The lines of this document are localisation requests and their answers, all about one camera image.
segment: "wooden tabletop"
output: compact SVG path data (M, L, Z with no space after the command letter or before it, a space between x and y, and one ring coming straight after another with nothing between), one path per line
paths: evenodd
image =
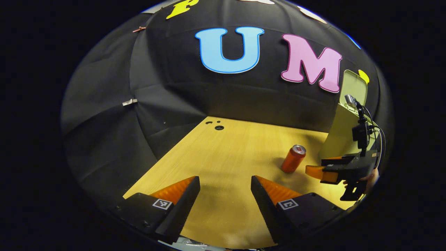
M320 165L318 152L327 133L207 117L125 194L151 194L191 176L200 177L201 190L181 235L217 247L233 249L273 246L274 242L251 193L251 176L259 175L298 193L315 192L342 209L345 189L321 184L305 174L305 165ZM294 173L280 166L295 145L306 157Z

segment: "orange finger pad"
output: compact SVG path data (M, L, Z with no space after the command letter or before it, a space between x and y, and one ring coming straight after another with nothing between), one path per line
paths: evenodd
M263 188L268 193L269 198L273 201L274 205L277 205L277 203L280 201L289 200L302 195L260 176L256 175L256 178L260 181L260 184L262 184Z
M158 199L171 201L174 205L178 203L178 200L183 195L184 191L186 190L187 186L189 186L190 182L195 178L195 176L192 176L190 178L187 178L185 180L179 181L177 183L174 183L168 187L165 187L161 190L158 190L150 196L153 196Z
M305 173L318 180L336 182L336 180L338 179L338 173L324 172L322 171L322 169L324 169L324 167L308 165L305 166Z
M333 158L325 158L325 159L342 159L342 156L339 156L339 157L333 157Z

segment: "letter m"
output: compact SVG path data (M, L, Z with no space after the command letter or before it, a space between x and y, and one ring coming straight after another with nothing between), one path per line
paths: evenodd
M319 81L319 86L329 92L339 92L339 66L342 59L339 52L325 48L317 58L304 38L291 34L283 34L282 38L289 44L288 68L281 74L283 79L290 82L302 82L304 76L301 74L301 64L303 64L310 84L314 84L325 70L324 78Z

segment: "green panel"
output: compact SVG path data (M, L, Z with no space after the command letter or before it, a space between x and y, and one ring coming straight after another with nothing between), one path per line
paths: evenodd
M365 116L369 125L370 118ZM350 153L359 153L358 142L353 141L351 129L358 125L359 116L356 110L350 110L338 104L336 115L328 133L327 139L319 152L321 159L338 157ZM370 135L369 150L375 142L374 135Z
M344 96L347 94L350 94L356 98L361 105L365 105L367 98L367 83L358 74L350 70L344 71L341 96L339 98L339 102L344 106L347 105L344 98Z

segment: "letter u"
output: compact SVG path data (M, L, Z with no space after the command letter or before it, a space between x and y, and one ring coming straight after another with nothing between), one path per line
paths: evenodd
M229 60L223 56L222 36L227 33L224 28L199 31L195 37L200 40L200 56L203 65L218 73L241 73L249 71L259 62L259 36L264 30L257 27L239 27L235 32L243 36L243 56Z

